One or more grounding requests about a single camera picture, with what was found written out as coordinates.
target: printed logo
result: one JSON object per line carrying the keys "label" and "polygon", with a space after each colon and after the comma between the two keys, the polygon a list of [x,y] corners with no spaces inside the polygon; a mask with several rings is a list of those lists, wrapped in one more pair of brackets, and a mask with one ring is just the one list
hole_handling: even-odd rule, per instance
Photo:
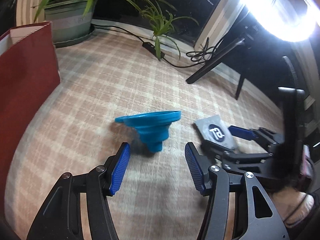
{"label": "printed logo", "polygon": [[224,141],[225,135],[219,126],[217,126],[215,124],[210,124],[209,125],[209,132],[211,132],[213,139],[215,139],[217,142]]}

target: person's foot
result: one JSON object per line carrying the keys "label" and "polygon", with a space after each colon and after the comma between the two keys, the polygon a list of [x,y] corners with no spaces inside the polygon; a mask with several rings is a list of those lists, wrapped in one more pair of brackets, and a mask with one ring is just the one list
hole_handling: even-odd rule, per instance
{"label": "person's foot", "polygon": [[314,216],[320,215],[320,197],[316,192],[306,194],[286,187],[270,195],[270,198],[287,227],[291,240],[302,235]]}

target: black cable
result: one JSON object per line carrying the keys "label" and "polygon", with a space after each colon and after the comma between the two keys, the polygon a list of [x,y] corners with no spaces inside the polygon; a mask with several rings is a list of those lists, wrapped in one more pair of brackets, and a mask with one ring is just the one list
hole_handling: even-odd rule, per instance
{"label": "black cable", "polygon": [[284,59],[284,61],[287,63],[287,66],[289,67],[289,70],[291,72],[291,76],[292,76],[292,81],[294,84],[294,88],[295,89],[299,89],[299,82],[298,82],[298,76],[297,73],[292,65],[291,60],[287,57],[287,56],[283,56],[282,57]]}
{"label": "black cable", "polygon": [[[237,26],[240,22],[242,22],[246,17],[247,15],[249,14],[249,10],[247,11],[247,13],[234,25],[234,26]],[[140,41],[144,42],[143,39],[141,39],[139,36],[137,36],[136,34],[132,33],[132,32],[129,32],[128,30],[122,28],[122,27],[118,27],[118,26],[114,26],[114,25],[98,25],[98,24],[93,24],[94,26],[98,26],[98,27],[113,27],[113,28],[118,28],[118,29],[121,29],[129,34],[131,34],[132,36],[135,36],[136,38],[138,38]],[[186,53],[186,56],[187,57],[190,57],[190,60],[193,61],[193,62],[197,62],[195,64],[192,64],[192,65],[188,65],[188,66],[177,66],[175,64],[172,64],[171,62],[169,62],[167,59],[163,58],[163,60],[165,62],[167,62],[168,64],[170,64],[171,66],[174,66],[176,68],[188,68],[188,67],[193,67],[193,66],[196,66],[196,65],[199,65],[199,64],[203,64],[203,63],[206,63],[208,60],[210,60],[216,50],[217,50],[217,47],[220,45],[220,43],[223,41],[223,39],[225,38],[225,36],[228,34],[228,32],[223,35],[223,37],[217,42],[216,45],[214,46],[211,46],[209,47],[209,38],[207,37],[207,40],[205,42],[205,45],[203,47],[203,49],[201,51],[189,51]],[[208,59],[205,59],[204,57],[206,55],[211,55]]]}
{"label": "black cable", "polygon": [[[234,25],[237,26],[240,22],[242,22],[247,15],[249,14],[249,10],[247,11],[247,13]],[[188,67],[193,67],[202,63],[206,63],[208,60],[210,60],[212,57],[215,56],[215,52],[218,48],[218,46],[220,45],[220,43],[223,41],[223,39],[226,37],[226,35],[229,32],[227,32],[225,35],[223,35],[223,37],[216,43],[216,45],[209,47],[209,38],[207,37],[207,40],[205,41],[204,47],[201,51],[189,51],[186,53],[187,57],[190,57],[190,60],[193,62],[197,62],[195,64],[192,65],[188,65],[188,66],[176,66],[174,64],[172,64],[171,62],[169,62],[168,60],[166,60],[164,58],[164,60],[169,63],[171,66],[177,67],[177,68],[188,68]]]}
{"label": "black cable", "polygon": [[113,27],[113,28],[118,28],[118,29],[121,29],[121,30],[123,30],[123,31],[131,34],[132,36],[137,37],[140,41],[144,42],[143,39],[141,39],[138,35],[136,35],[136,34],[134,34],[134,33],[132,33],[132,32],[129,32],[129,31],[127,31],[127,30],[124,29],[124,28],[121,28],[121,27],[118,27],[118,26],[113,26],[113,25],[98,25],[98,24],[93,24],[93,25],[94,25],[94,26],[98,26],[98,27]]}
{"label": "black cable", "polygon": [[176,66],[175,64],[172,64],[170,61],[166,60],[165,58],[163,58],[163,60],[165,62],[167,62],[168,64],[170,64],[171,66],[174,66],[174,67],[177,67],[177,68],[188,68],[188,67],[193,67],[193,66],[196,66],[196,65],[199,65],[199,64],[202,64],[202,63],[206,63],[206,61],[203,61],[203,62],[198,62],[198,63],[195,63],[193,65],[189,65],[189,66]]}

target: black metal bracket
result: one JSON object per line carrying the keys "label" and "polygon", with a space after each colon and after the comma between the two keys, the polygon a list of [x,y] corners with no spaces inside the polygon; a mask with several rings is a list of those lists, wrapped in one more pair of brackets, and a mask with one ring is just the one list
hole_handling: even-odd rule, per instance
{"label": "black metal bracket", "polygon": [[233,239],[289,240],[280,215],[252,172],[229,174],[200,155],[191,142],[186,144],[185,156],[196,189],[209,195],[197,240],[224,239],[230,192],[236,193]]}
{"label": "black metal bracket", "polygon": [[267,153],[236,154],[234,151],[204,140],[204,152],[222,161],[222,167],[229,173],[252,172],[268,190],[277,191],[285,185],[305,190],[311,180],[301,183],[300,166],[303,157],[304,91],[293,88],[279,88],[283,101],[284,136],[266,128],[244,129],[230,126],[233,136],[253,140]]}
{"label": "black metal bracket", "polygon": [[129,158],[130,146],[122,143],[116,155],[89,173],[63,173],[39,209],[27,240],[83,240],[80,193],[87,194],[92,240],[118,240],[106,196],[119,190]]}

